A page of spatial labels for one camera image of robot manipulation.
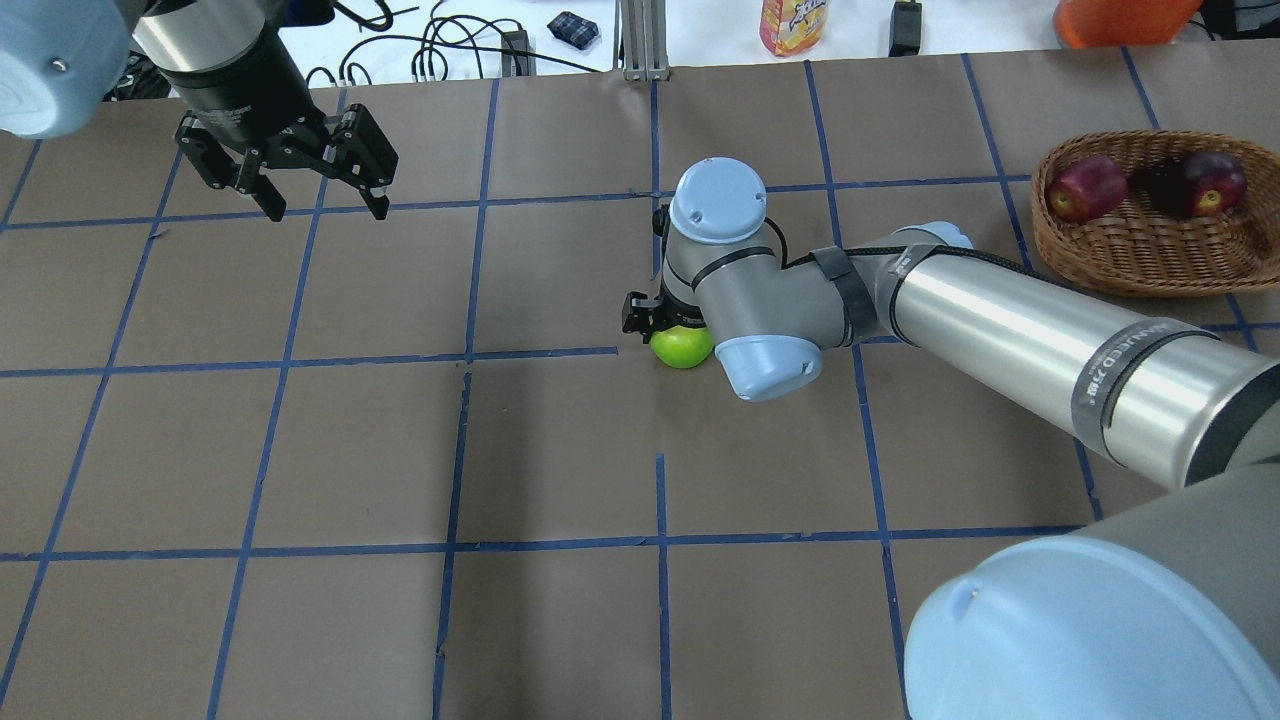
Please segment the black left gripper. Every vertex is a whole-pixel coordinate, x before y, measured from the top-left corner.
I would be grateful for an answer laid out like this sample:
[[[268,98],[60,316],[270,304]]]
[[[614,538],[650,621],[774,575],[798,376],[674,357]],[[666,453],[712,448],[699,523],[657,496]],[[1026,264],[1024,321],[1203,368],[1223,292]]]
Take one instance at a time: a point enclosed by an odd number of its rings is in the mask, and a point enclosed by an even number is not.
[[[366,106],[352,104],[334,117],[321,111],[293,61],[237,60],[178,72],[175,88],[189,106],[175,142],[209,187],[255,196],[279,223],[288,205],[266,170],[311,169],[356,188],[376,220],[388,218],[398,152]]]

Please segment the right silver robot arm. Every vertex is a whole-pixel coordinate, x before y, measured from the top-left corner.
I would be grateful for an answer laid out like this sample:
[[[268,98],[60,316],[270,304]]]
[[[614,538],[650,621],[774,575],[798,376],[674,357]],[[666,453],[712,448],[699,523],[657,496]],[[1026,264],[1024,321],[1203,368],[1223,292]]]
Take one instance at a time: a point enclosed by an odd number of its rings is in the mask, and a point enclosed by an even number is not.
[[[659,290],[627,296],[623,332],[707,328],[748,402],[891,333],[1167,489],[932,592],[902,652],[914,719],[1277,716],[1275,359],[1041,279],[947,222],[786,264],[765,210],[745,163],[686,169],[653,218]]]

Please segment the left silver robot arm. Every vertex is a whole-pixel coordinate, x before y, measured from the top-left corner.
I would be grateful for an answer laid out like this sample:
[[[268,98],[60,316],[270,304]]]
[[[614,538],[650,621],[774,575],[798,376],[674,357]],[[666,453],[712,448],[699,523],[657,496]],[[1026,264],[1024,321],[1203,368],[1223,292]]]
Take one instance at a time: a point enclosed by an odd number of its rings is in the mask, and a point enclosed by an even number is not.
[[[379,220],[398,154],[371,111],[321,111],[282,41],[338,15],[389,29],[339,1],[5,1],[1,127],[20,138],[83,128],[125,76],[150,61],[188,108],[175,143],[202,182],[251,199],[273,222],[287,204],[270,170],[312,170],[355,188]]]

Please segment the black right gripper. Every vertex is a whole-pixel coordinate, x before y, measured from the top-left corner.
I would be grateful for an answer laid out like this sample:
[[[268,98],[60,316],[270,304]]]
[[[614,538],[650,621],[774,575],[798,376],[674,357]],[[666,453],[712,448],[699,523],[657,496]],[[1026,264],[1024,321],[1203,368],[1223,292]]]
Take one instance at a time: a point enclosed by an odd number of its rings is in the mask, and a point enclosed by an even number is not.
[[[686,304],[667,291],[649,297],[644,292],[630,291],[622,309],[622,333],[653,337],[676,327],[705,328],[701,309]]]

